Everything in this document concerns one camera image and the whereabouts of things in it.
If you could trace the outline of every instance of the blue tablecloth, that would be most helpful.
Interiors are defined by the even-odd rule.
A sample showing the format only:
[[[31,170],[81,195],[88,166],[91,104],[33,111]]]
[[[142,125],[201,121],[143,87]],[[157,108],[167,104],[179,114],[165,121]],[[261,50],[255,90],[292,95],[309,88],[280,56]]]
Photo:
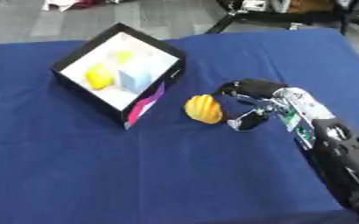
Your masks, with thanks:
[[[129,131],[53,79],[49,66],[82,42],[0,45],[1,224],[227,223],[341,210],[278,120],[238,133],[182,111],[224,81],[263,78],[308,90],[359,130],[359,56],[339,33],[170,43],[187,52],[187,70]]]

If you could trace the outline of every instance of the black box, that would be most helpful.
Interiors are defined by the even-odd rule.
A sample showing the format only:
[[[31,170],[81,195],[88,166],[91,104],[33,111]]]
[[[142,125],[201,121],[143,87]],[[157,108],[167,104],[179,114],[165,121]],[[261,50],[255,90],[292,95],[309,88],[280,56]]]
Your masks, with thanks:
[[[52,67],[59,83],[128,129],[177,80],[186,55],[116,24]]]

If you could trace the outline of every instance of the light blue cube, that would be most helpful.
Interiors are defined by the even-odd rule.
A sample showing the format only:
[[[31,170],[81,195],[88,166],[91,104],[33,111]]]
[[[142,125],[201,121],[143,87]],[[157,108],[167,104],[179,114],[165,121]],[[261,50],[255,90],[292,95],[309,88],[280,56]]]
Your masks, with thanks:
[[[119,70],[121,87],[134,94],[141,94],[151,85],[151,76],[148,72],[138,68]]]

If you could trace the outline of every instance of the chair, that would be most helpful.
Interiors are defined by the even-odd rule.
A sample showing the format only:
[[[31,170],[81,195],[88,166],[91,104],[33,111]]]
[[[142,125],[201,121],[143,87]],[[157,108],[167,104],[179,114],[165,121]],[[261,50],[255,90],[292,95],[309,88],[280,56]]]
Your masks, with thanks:
[[[206,33],[219,33],[234,22],[261,21],[267,23],[288,23],[287,29],[297,24],[312,25],[313,23],[341,22],[341,34],[345,35],[349,24],[359,25],[359,10],[355,7],[359,0],[334,0],[331,11],[311,11],[304,13],[278,13],[267,11],[246,11],[243,9],[243,0],[217,0],[218,4],[227,12]]]

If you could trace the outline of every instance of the robotic hand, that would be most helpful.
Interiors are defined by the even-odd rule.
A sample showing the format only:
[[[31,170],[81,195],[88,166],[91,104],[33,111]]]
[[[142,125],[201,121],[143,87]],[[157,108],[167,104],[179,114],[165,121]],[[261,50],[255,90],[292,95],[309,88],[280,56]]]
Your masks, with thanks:
[[[337,201],[359,215],[359,134],[336,118],[308,92],[266,80],[223,84],[213,95],[230,95],[254,105],[228,120],[234,130],[250,130],[278,115],[295,137],[309,164]]]

